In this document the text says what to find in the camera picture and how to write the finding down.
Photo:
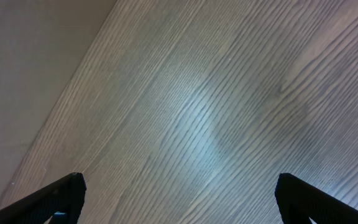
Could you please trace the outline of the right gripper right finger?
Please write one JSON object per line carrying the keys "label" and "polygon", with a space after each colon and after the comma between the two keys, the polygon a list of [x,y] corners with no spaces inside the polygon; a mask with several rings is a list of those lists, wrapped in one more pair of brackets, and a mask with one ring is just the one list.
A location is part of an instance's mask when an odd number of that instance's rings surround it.
{"label": "right gripper right finger", "polygon": [[278,176],[275,198],[284,224],[358,223],[358,210],[289,173]]}

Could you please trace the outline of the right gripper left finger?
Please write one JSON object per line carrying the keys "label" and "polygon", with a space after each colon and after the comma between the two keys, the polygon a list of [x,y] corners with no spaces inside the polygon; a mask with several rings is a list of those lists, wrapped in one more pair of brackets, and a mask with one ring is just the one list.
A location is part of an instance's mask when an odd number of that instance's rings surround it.
{"label": "right gripper left finger", "polygon": [[86,184],[74,172],[0,210],[0,223],[78,223]]}

